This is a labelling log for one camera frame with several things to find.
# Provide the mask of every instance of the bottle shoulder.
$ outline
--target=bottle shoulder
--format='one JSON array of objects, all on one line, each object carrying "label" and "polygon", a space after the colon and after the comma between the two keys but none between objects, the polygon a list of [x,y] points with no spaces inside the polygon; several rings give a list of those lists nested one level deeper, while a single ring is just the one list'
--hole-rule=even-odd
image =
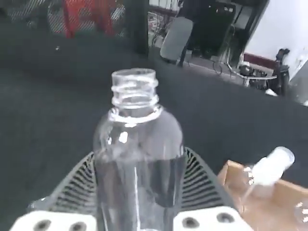
[{"label": "bottle shoulder", "polygon": [[176,118],[166,110],[144,123],[125,123],[102,119],[94,137],[94,151],[117,153],[147,153],[151,157],[171,158],[181,155],[183,134]]}]

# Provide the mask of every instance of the bottle neck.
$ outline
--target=bottle neck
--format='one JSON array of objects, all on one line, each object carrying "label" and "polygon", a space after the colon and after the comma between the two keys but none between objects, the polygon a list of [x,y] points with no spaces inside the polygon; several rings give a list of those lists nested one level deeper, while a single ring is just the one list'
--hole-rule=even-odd
[{"label": "bottle neck", "polygon": [[151,69],[121,70],[112,74],[114,115],[143,118],[159,111],[156,87],[158,81]]}]

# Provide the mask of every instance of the cardboard box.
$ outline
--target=cardboard box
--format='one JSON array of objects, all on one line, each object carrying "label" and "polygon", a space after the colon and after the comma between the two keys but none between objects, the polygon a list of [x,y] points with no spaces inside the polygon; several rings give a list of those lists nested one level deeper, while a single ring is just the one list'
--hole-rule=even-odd
[{"label": "cardboard box", "polygon": [[[218,180],[222,185],[225,185],[231,179],[239,176],[242,170],[242,165],[228,161],[220,171]],[[228,192],[237,203],[238,192],[230,189]],[[303,224],[296,220],[294,211],[295,206],[304,199],[308,199],[308,189],[280,180],[275,184],[273,196],[270,199],[249,196],[245,200],[245,210],[241,215],[255,231],[301,231]]]}]

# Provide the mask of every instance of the white bottle cap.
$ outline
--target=white bottle cap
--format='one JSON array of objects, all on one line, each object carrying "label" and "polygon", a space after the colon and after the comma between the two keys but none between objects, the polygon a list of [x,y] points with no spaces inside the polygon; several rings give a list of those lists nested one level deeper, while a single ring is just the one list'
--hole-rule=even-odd
[{"label": "white bottle cap", "polygon": [[262,158],[252,169],[255,184],[273,185],[284,171],[294,163],[294,154],[285,147],[277,147],[267,157]]}]

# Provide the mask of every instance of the desk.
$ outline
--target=desk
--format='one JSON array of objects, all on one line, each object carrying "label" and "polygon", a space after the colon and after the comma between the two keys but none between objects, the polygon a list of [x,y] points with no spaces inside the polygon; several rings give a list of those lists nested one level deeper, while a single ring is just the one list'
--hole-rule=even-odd
[{"label": "desk", "polygon": [[308,108],[145,60],[114,39],[0,30],[0,230],[91,151],[94,129],[111,107],[111,73],[124,68],[157,71],[161,104],[181,123],[185,145],[215,173],[228,159],[254,163],[284,145],[295,153],[284,179],[308,186]]}]

